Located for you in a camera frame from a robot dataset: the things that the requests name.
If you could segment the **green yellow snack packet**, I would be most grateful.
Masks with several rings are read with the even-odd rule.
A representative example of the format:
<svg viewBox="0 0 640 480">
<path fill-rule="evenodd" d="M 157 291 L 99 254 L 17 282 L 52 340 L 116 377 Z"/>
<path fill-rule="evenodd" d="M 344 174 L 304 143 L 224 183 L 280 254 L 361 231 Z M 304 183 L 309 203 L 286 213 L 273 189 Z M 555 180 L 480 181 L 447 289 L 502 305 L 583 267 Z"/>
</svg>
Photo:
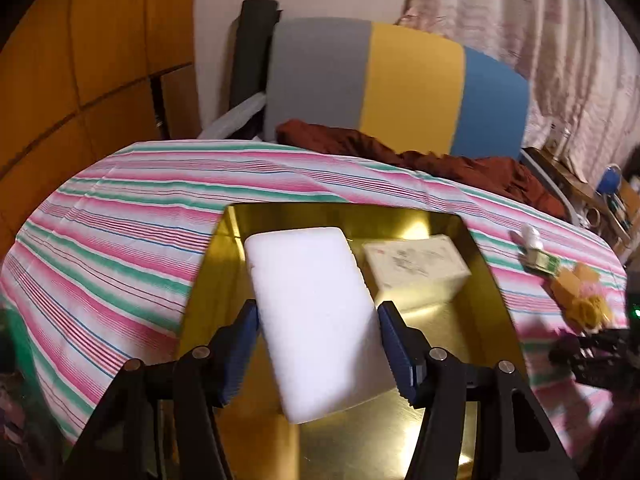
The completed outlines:
<svg viewBox="0 0 640 480">
<path fill-rule="evenodd" d="M 540 274 L 553 276 L 558 273 L 561 260 L 541 249 L 526 249 L 523 255 L 523 266 Z"/>
</svg>

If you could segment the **white foam block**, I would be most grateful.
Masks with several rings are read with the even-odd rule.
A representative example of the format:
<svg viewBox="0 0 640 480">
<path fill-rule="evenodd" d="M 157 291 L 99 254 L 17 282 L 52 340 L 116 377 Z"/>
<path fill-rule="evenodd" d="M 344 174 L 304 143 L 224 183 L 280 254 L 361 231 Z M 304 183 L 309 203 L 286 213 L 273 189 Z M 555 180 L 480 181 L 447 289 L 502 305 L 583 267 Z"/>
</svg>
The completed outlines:
<svg viewBox="0 0 640 480">
<path fill-rule="evenodd" d="M 244 252 L 289 422 L 312 422 L 394 388 L 378 311 L 342 230 L 254 234 Z"/>
</svg>

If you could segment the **yellow patterned sock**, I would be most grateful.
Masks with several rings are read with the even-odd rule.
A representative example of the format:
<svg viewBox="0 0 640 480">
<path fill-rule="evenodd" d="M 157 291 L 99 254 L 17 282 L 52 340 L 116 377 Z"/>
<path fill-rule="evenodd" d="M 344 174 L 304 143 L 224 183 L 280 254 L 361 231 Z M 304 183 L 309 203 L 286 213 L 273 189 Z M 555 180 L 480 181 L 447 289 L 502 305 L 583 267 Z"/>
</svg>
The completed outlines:
<svg viewBox="0 0 640 480">
<path fill-rule="evenodd" d="M 564 318 L 576 333 L 593 333 L 613 321 L 612 311 L 602 295 L 574 298 L 565 309 Z"/>
</svg>

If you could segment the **white plastic bundle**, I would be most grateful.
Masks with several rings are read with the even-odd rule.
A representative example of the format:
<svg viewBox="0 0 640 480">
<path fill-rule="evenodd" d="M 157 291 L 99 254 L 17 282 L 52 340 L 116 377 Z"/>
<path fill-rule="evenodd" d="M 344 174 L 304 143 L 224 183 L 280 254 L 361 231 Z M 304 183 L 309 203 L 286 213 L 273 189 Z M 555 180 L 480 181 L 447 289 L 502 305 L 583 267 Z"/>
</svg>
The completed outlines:
<svg viewBox="0 0 640 480">
<path fill-rule="evenodd" d="M 543 250 L 544 244 L 539 231 L 530 224 L 523 224 L 521 227 L 521 238 L 526 250 Z"/>
</svg>

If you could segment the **wooden side desk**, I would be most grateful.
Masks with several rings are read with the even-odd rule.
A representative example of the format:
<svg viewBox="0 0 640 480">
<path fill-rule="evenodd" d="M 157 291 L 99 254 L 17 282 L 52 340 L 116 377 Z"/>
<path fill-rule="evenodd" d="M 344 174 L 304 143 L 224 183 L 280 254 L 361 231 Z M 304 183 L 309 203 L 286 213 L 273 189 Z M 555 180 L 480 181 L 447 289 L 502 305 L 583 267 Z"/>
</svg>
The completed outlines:
<svg viewBox="0 0 640 480">
<path fill-rule="evenodd" d="M 599 211 L 599 221 L 590 230 L 604 237 L 619 257 L 631 248 L 632 238 L 628 230 L 618 221 L 614 212 L 608 208 L 606 200 L 588 183 L 582 183 L 560 162 L 538 148 L 526 148 L 524 153 L 541 168 L 544 174 L 559 188 L 570 202 L 576 214 L 588 217 L 592 210 Z"/>
</svg>

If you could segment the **striped pink green bedsheet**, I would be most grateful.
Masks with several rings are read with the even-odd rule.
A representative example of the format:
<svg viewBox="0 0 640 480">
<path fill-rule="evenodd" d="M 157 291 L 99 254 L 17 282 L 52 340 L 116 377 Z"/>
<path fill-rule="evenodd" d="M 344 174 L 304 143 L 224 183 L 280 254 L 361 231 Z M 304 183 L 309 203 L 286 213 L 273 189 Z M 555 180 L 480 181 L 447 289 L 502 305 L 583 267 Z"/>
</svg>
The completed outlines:
<svg viewBox="0 0 640 480">
<path fill-rule="evenodd" d="M 469 185 L 356 157 L 252 141 L 136 143 L 82 170 L 18 230 L 1 266 L 18 362 L 67 440 L 75 441 L 116 370 L 168 358 L 224 208 L 235 203 L 378 204 L 458 214 L 491 268 L 521 339 L 534 393 L 565 447 L 580 451 L 612 408 L 544 357 L 561 328 L 540 278 L 518 258 L 534 226 L 562 263 L 600 275 L 617 323 L 626 273 L 598 237 Z"/>
</svg>

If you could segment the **cream cardboard box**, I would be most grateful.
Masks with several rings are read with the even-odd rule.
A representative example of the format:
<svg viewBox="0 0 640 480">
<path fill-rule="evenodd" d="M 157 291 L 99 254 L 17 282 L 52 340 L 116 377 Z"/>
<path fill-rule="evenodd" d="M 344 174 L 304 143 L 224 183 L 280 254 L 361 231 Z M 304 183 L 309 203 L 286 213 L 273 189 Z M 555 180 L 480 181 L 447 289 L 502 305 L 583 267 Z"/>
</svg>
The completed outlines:
<svg viewBox="0 0 640 480">
<path fill-rule="evenodd" d="M 388 240 L 363 245 L 374 302 L 393 301 L 398 310 L 444 304 L 471 276 L 447 235 L 424 240 Z"/>
</svg>

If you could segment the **blue round object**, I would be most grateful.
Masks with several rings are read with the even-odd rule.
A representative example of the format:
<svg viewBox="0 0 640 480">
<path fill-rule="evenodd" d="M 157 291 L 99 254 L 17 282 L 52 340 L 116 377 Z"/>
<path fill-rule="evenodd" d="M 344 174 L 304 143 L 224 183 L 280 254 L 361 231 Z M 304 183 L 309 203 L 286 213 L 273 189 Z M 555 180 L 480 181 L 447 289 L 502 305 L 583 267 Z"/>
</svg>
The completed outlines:
<svg viewBox="0 0 640 480">
<path fill-rule="evenodd" d="M 623 175 L 620 166 L 617 164 L 609 164 L 602 174 L 596 191 L 600 195 L 614 195 L 620 189 L 622 180 Z"/>
</svg>

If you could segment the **rust red cloth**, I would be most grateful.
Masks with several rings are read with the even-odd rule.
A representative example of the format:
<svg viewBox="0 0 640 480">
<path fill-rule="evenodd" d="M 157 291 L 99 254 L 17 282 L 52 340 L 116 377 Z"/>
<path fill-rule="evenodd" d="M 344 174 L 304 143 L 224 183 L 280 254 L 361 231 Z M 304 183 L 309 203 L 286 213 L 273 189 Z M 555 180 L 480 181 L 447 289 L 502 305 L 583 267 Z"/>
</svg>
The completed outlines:
<svg viewBox="0 0 640 480">
<path fill-rule="evenodd" d="M 307 124 L 298 119 L 278 125 L 276 136 L 280 144 L 423 171 L 436 178 L 510 198 L 560 220 L 567 221 L 570 218 L 561 200 L 544 187 L 533 171 L 510 157 L 469 158 L 416 151 L 396 153 L 373 136 L 358 130 Z"/>
</svg>

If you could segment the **pale patterned curtain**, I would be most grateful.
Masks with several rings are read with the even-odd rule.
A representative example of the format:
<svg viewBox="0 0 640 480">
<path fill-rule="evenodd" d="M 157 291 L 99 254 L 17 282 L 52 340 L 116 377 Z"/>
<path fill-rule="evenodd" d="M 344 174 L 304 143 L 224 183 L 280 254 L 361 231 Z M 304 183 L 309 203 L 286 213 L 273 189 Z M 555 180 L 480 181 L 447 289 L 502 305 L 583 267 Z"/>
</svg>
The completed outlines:
<svg viewBox="0 0 640 480">
<path fill-rule="evenodd" d="M 523 143 L 554 122 L 568 157 L 596 184 L 639 143 L 639 51 L 605 0 L 408 0 L 401 25 L 508 64 L 529 82 Z"/>
</svg>

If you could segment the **grey yellow blue chair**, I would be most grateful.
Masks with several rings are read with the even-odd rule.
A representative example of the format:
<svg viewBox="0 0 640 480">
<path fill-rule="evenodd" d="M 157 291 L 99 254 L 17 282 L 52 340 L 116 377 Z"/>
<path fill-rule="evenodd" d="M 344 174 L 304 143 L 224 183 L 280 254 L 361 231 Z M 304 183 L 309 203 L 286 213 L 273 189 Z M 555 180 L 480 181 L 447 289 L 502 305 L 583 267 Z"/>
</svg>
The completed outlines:
<svg viewBox="0 0 640 480">
<path fill-rule="evenodd" d="M 429 32 L 353 18 L 277 24 L 264 137 L 290 119 L 356 129 L 397 153 L 520 156 L 528 82 Z"/>
</svg>

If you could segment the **wooden wardrobe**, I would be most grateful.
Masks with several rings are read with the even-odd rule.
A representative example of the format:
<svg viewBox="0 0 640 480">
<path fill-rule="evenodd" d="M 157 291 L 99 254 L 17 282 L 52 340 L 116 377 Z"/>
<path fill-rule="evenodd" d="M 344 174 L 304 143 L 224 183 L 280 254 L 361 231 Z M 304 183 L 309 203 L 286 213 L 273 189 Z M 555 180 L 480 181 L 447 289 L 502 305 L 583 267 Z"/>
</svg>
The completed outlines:
<svg viewBox="0 0 640 480">
<path fill-rule="evenodd" d="M 1 52 L 1 246 L 80 170 L 201 130 L 193 0 L 36 0 Z"/>
</svg>

